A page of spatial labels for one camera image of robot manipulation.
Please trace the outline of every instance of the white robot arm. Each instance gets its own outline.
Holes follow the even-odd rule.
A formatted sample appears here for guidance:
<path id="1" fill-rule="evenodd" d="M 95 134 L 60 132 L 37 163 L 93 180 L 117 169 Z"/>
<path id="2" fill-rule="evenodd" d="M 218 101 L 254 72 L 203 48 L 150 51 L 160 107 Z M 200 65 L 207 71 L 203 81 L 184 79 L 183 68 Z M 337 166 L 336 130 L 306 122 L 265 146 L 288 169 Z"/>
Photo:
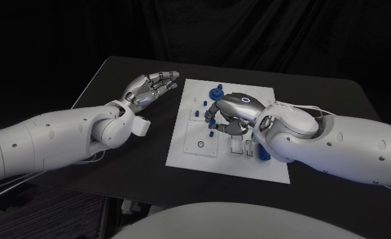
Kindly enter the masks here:
<path id="1" fill-rule="evenodd" d="M 0 130 L 0 179 L 57 169 L 144 136 L 150 121 L 135 113 L 177 85 L 179 73 L 141 75 L 119 101 L 50 112 Z"/>
<path id="2" fill-rule="evenodd" d="M 300 106 L 320 110 L 314 106 Z M 313 118 L 294 105 L 275 102 L 264 107 L 242 93 L 215 101 L 206 122 L 220 111 L 229 125 L 212 128 L 231 135 L 254 127 L 252 141 L 281 162 L 298 160 L 317 171 L 366 184 L 391 185 L 391 127 L 344 116 Z"/>

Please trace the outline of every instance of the black backdrop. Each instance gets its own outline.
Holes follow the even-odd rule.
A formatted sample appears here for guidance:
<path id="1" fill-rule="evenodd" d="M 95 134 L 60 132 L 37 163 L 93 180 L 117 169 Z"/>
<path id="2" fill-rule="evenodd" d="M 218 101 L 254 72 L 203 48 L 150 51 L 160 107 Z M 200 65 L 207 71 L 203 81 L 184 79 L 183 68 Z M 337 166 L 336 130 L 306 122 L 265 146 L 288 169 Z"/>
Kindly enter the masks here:
<path id="1" fill-rule="evenodd" d="M 29 99 L 13 120 L 69 108 L 121 55 L 353 79 L 391 121 L 389 11 L 389 0 L 1 0 L 1 104 Z"/>

